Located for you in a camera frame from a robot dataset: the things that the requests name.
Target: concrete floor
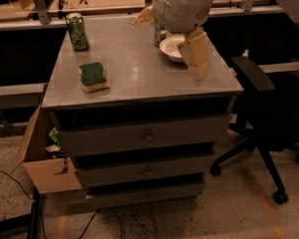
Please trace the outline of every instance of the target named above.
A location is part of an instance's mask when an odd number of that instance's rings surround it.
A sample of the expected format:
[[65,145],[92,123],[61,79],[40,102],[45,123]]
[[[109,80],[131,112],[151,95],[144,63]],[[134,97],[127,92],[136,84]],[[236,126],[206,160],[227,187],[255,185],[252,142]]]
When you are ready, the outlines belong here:
[[[21,139],[0,138],[1,170],[10,170]],[[257,151],[241,154],[223,165],[220,177],[210,175],[212,161],[240,140],[229,132],[215,154],[206,157],[206,185],[198,197],[114,208],[122,220],[124,238],[299,239],[299,164],[294,152],[273,153],[290,198],[284,205],[272,199],[276,187]],[[32,194],[32,183],[23,167],[13,177]],[[0,220],[26,214],[30,205],[19,186],[0,173]],[[84,202],[83,191],[42,195],[41,209],[49,239],[79,238],[95,211]],[[41,225],[38,230],[37,238],[44,238]],[[0,238],[27,238],[27,233]],[[115,213],[100,211],[84,238],[120,238]]]

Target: office chair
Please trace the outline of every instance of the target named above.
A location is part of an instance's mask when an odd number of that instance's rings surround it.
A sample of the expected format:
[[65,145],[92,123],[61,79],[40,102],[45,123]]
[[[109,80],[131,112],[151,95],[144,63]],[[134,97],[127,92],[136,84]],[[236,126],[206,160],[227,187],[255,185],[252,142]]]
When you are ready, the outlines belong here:
[[276,89],[270,78],[248,58],[235,57],[232,61],[244,92],[234,106],[236,122],[229,128],[245,136],[246,140],[216,159],[210,172],[213,176],[220,175],[220,163],[245,149],[258,148],[278,187],[273,198],[283,204],[288,201],[288,195],[270,151],[285,148],[299,151],[299,146],[295,145],[299,142],[299,78],[290,78],[290,85]]

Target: sponge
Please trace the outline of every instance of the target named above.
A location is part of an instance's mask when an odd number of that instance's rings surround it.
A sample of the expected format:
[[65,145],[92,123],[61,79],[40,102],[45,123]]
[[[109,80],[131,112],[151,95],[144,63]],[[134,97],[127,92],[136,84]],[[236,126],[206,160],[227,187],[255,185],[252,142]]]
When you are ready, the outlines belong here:
[[95,92],[110,87],[105,77],[105,70],[100,62],[79,66],[81,85],[85,92]]

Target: bowl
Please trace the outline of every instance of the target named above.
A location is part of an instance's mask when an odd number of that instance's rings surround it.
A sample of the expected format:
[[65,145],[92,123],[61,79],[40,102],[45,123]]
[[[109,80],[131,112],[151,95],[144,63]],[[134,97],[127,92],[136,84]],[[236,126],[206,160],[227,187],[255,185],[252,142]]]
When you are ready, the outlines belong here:
[[183,41],[183,36],[171,36],[162,40],[159,44],[159,48],[161,51],[167,54],[169,59],[173,62],[182,63],[183,59],[177,45]]

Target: white robotic arm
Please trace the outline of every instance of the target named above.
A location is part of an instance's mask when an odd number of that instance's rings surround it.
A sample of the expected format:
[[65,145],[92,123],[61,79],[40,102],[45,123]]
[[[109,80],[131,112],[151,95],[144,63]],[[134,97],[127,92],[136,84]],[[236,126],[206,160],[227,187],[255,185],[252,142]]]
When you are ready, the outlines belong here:
[[207,20],[213,0],[152,0],[135,19],[134,25],[150,22],[163,25],[169,32],[183,34],[178,45],[191,75],[199,82],[206,75],[206,35],[201,25]]

